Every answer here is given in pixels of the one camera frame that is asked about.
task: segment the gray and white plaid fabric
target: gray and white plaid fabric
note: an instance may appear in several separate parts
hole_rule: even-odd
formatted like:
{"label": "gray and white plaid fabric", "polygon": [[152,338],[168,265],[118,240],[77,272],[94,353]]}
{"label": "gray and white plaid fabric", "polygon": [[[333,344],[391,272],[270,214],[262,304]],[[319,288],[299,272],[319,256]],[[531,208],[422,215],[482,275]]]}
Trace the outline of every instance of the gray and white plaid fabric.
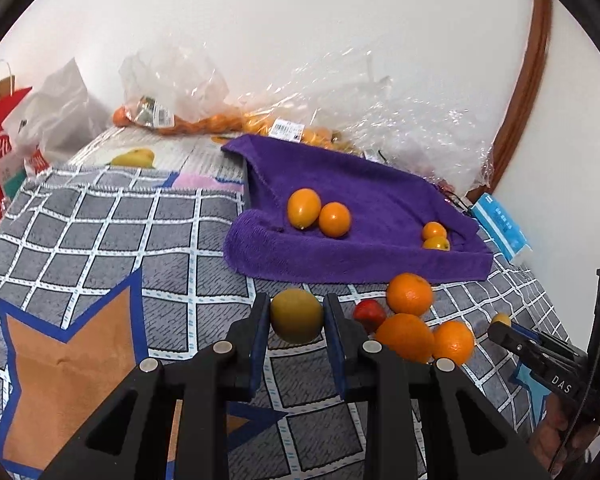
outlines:
{"label": "gray and white plaid fabric", "polygon": [[[27,182],[0,224],[0,298],[66,328],[142,265],[149,352],[165,361],[188,359],[224,337],[234,320],[248,315],[257,292],[273,296],[301,286],[319,300],[334,292],[348,316],[365,298],[386,307],[384,283],[279,283],[235,274],[224,264],[222,242],[242,211],[242,196],[153,187],[167,177],[147,170],[64,168]],[[487,339],[488,323],[505,312],[528,328],[563,339],[566,332],[533,274],[510,266],[488,244],[494,250],[489,279],[435,286],[436,301],[424,319],[429,326],[450,319],[471,325],[477,346],[462,368],[526,437],[532,431],[528,393],[509,381],[516,362]],[[324,336],[291,346],[272,332],[263,377],[252,404],[287,415],[230,453],[232,479],[362,478],[366,406],[337,396]],[[9,395],[0,330],[0,416]],[[417,405],[413,416],[424,478]]]}

